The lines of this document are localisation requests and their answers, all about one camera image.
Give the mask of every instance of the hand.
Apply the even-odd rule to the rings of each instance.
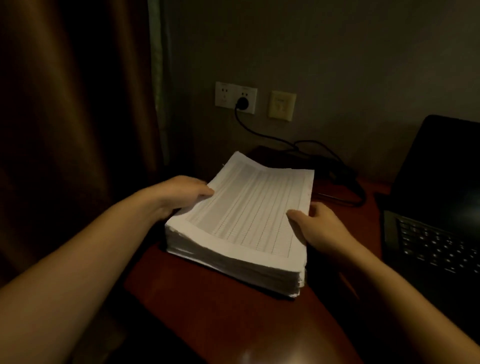
[[[313,216],[298,210],[288,210],[287,216],[298,224],[305,238],[316,250],[338,256],[362,248],[335,213],[320,202],[312,202]]]
[[[205,181],[176,176],[146,190],[159,202],[158,219],[167,218],[174,209],[191,206],[199,196],[212,196],[214,190]]]

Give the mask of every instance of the desk surface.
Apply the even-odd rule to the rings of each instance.
[[[363,207],[329,204],[346,227],[381,254],[373,193],[389,186],[360,181]],[[349,196],[315,181],[314,190]],[[268,296],[230,277],[150,247],[124,287],[209,363],[361,363],[342,328],[307,285],[294,301]]]

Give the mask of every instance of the paper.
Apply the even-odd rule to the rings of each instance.
[[[267,168],[236,152],[208,184],[215,194],[180,211],[167,226],[230,258],[302,272],[306,248],[286,211],[308,213],[313,174]]]

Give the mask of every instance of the forearm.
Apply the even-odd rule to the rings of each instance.
[[[0,362],[61,362],[162,213],[136,193],[4,287]]]
[[[426,363],[480,363],[480,348],[405,279],[360,244],[337,257],[360,300],[385,308]]]

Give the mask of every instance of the laptop screen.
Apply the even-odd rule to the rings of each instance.
[[[394,212],[480,241],[480,123],[428,116],[391,197]]]

